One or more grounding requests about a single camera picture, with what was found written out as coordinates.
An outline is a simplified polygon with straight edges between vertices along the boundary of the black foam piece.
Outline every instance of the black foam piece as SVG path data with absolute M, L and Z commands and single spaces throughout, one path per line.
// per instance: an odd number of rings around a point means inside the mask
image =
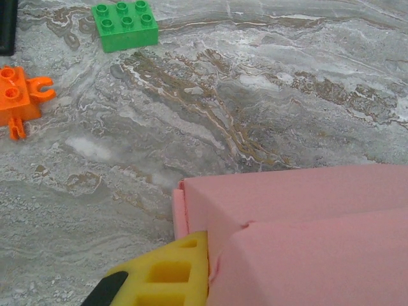
M 104 277 L 81 306 L 109 306 L 123 283 L 125 283 L 128 275 L 126 271 L 120 271 Z
M 18 0 L 0 0 L 0 55 L 14 54 Z

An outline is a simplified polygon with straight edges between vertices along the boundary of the orange clip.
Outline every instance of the orange clip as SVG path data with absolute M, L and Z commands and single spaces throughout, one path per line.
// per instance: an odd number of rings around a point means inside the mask
M 51 78 L 26 79 L 22 67 L 0 69 L 0 126 L 9 126 L 10 138 L 25 138 L 23 121 L 41 118 L 38 104 L 54 99 L 55 90 L 40 91 L 53 85 Z

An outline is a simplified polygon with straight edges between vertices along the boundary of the gray marble countertop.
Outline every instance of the gray marble countertop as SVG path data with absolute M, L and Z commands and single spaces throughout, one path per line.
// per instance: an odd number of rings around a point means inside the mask
M 104 54 L 98 1 L 20 1 L 0 65 L 58 97 L 0 129 L 0 305 L 79 305 L 172 240 L 184 177 L 408 163 L 406 0 L 150 3 L 160 43 Z

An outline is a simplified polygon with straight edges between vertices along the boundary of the yellow sponge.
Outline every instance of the yellow sponge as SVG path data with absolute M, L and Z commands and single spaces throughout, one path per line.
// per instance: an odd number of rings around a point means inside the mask
M 110 306 L 205 306 L 207 232 L 176 240 L 111 269 L 128 276 Z

